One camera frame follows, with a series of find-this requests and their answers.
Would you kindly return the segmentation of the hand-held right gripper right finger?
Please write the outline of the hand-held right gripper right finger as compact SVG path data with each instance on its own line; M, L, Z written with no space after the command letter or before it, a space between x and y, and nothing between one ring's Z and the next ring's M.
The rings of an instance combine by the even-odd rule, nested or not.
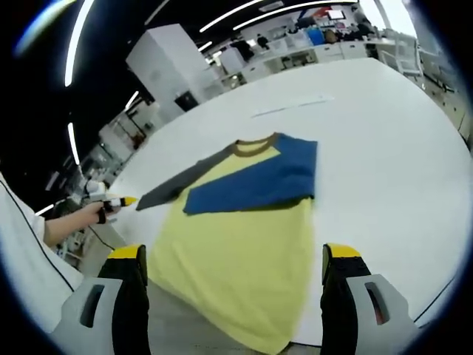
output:
M350 246L323 245L322 354L402 354L421 333L405 297Z

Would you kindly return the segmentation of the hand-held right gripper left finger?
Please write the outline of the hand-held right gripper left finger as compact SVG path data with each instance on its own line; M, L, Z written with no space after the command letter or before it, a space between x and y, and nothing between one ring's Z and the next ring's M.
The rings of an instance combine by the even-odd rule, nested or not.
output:
M50 334L64 354L150 354L146 247L117 248L61 308Z

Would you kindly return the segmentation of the person's left hand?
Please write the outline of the person's left hand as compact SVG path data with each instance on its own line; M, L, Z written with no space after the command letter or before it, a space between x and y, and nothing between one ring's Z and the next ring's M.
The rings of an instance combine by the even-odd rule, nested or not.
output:
M112 207L106 208L103 201L89 203L78 211L79 226L87 227L93 224L103 224L108 216L115 214L117 211Z

